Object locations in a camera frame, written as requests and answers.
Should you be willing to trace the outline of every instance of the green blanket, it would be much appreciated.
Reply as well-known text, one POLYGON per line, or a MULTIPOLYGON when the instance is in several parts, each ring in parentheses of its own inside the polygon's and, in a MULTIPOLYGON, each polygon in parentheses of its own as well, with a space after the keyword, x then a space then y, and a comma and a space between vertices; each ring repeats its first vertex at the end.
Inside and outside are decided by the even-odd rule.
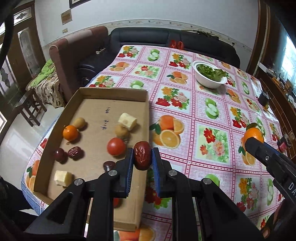
POLYGON ((50 76, 55 71, 55 66, 52 60, 48 60, 43 66, 38 76, 30 83, 30 87, 36 87, 42 80, 50 76))

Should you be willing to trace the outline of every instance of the white bowl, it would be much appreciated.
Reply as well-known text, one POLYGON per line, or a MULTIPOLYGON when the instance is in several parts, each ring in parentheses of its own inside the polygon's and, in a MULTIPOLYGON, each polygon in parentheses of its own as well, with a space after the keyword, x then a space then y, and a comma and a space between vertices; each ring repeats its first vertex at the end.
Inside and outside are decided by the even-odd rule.
POLYGON ((212 65, 210 63, 207 63, 207 62, 204 62, 204 61, 194 61, 193 62, 193 69, 194 69, 194 74, 195 74, 195 79, 200 83, 202 84, 203 86, 205 87, 208 87, 210 89, 216 89, 218 88, 220 85, 222 84, 226 84, 227 83, 227 78, 226 77, 222 77, 221 81, 220 82, 217 82, 217 81, 213 81, 213 80, 210 80, 209 78, 203 76, 198 70, 197 70, 197 67, 200 65, 200 64, 203 64, 205 66, 209 66, 213 69, 219 69, 217 68, 215 65, 212 65))

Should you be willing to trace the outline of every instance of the tiled floor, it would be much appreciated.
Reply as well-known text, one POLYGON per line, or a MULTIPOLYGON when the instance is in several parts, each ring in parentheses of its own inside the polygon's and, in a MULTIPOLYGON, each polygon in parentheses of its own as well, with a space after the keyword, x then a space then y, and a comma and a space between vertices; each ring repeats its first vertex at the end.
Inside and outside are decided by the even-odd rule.
POLYGON ((54 119, 64 108, 53 108, 46 105, 47 112, 41 112, 38 120, 41 125, 31 127, 19 114, 0 146, 0 176, 10 182, 18 189, 21 189, 21 177, 26 168, 29 158, 39 141, 52 124, 54 119))

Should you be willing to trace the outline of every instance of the black leather sofa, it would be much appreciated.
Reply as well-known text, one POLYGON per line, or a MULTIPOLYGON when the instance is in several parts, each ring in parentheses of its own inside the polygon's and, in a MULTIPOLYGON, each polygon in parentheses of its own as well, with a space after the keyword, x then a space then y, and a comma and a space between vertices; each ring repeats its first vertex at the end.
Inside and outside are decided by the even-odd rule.
POLYGON ((112 63, 123 45, 169 47, 172 40, 182 41, 184 50, 218 59, 237 68, 240 66, 239 57, 233 46, 219 40, 218 37, 168 28, 116 28, 104 40, 103 47, 106 49, 101 54, 91 54, 78 63, 78 79, 85 86, 112 63))

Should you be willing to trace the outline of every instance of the brown armchair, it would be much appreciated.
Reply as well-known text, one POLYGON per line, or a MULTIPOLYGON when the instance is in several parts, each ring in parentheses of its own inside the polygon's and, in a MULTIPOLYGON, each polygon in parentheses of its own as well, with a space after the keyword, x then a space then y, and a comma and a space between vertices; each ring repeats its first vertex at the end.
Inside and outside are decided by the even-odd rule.
POLYGON ((95 27, 70 34, 50 47, 49 55, 56 66, 66 102, 81 87, 76 74, 78 63, 104 46, 107 36, 105 26, 95 27))

